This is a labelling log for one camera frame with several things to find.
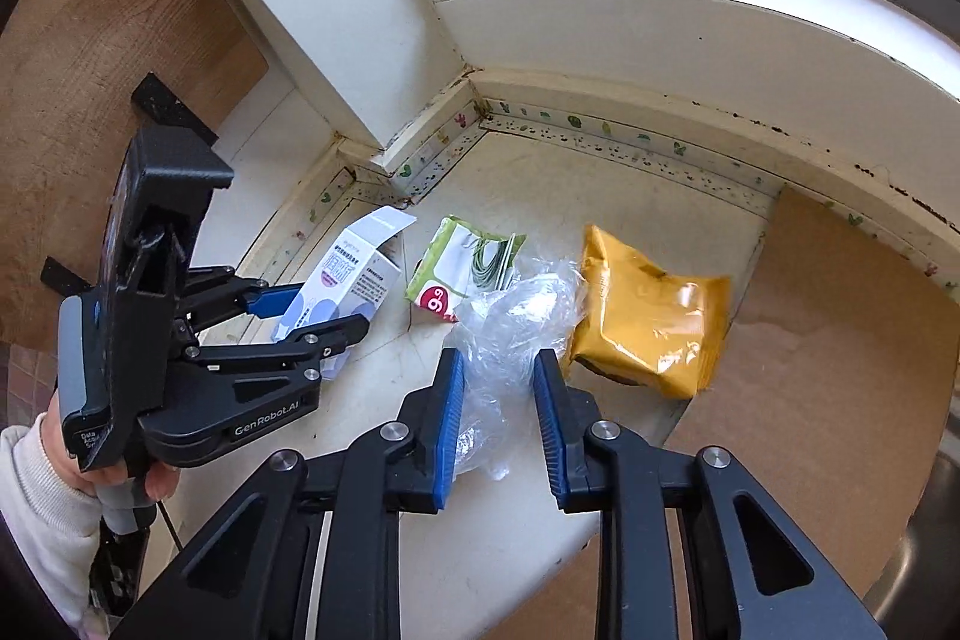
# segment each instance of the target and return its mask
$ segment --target black cable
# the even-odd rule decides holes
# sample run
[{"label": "black cable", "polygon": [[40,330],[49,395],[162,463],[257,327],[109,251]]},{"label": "black cable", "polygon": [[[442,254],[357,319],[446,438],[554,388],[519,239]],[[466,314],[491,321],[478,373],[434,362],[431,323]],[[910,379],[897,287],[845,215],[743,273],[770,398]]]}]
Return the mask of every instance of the black cable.
[{"label": "black cable", "polygon": [[176,530],[174,529],[174,522],[170,520],[170,515],[167,513],[166,507],[163,506],[162,501],[157,501],[157,507],[160,508],[160,515],[163,516],[163,521],[167,525],[167,531],[169,531],[170,536],[174,538],[174,545],[176,545],[176,552],[181,554],[184,552],[184,546],[181,545],[179,537],[176,536]]}]

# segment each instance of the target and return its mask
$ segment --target shiny yellow wrapper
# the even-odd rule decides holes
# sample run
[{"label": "shiny yellow wrapper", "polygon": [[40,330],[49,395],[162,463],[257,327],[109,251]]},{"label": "shiny yellow wrapper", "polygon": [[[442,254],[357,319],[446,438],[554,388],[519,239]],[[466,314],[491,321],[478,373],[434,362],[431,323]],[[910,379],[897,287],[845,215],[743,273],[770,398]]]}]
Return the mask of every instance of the shiny yellow wrapper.
[{"label": "shiny yellow wrapper", "polygon": [[730,280],[676,277],[597,226],[587,226],[580,273],[587,315],[568,360],[628,386],[690,399],[709,386],[727,328]]}]

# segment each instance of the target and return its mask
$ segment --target clear plastic bag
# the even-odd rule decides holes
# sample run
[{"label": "clear plastic bag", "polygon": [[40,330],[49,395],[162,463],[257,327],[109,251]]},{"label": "clear plastic bag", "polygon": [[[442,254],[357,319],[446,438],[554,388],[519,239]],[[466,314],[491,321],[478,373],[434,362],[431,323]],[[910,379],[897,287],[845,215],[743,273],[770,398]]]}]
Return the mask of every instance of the clear plastic bag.
[{"label": "clear plastic bag", "polygon": [[480,293],[455,310],[445,340],[464,356],[464,408],[457,439],[457,475],[483,469],[493,480],[510,472],[512,447],[533,416],[530,377],[542,348],[563,355],[583,315],[578,265],[523,256],[505,290]]}]

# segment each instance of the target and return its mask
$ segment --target ribbed cuff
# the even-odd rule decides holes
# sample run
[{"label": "ribbed cuff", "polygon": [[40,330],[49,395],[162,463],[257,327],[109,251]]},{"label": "ribbed cuff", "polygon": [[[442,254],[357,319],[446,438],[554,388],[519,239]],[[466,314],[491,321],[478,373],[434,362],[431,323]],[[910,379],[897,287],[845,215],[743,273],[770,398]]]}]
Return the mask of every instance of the ribbed cuff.
[{"label": "ribbed cuff", "polygon": [[40,440],[40,423],[46,414],[37,415],[30,431],[13,447],[13,463],[23,495],[49,527],[88,537],[100,528],[100,501],[66,485],[54,471]]}]

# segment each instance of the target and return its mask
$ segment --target screw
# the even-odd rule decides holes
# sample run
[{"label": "screw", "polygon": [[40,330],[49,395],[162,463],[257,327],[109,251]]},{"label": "screw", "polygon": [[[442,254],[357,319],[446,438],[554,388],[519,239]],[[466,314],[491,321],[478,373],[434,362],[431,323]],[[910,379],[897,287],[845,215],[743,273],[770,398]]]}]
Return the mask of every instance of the screw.
[{"label": "screw", "polygon": [[730,452],[718,448],[716,445],[704,448],[703,458],[707,464],[716,469],[730,466]]},{"label": "screw", "polygon": [[296,451],[284,448],[270,456],[270,468],[274,472],[289,472],[296,466]]},{"label": "screw", "polygon": [[590,433],[597,439],[617,439],[620,437],[620,427],[613,421],[597,421],[590,427]]},{"label": "screw", "polygon": [[400,421],[391,421],[380,427],[380,436],[387,442],[400,442],[407,438],[407,434],[410,434],[410,427]]}]

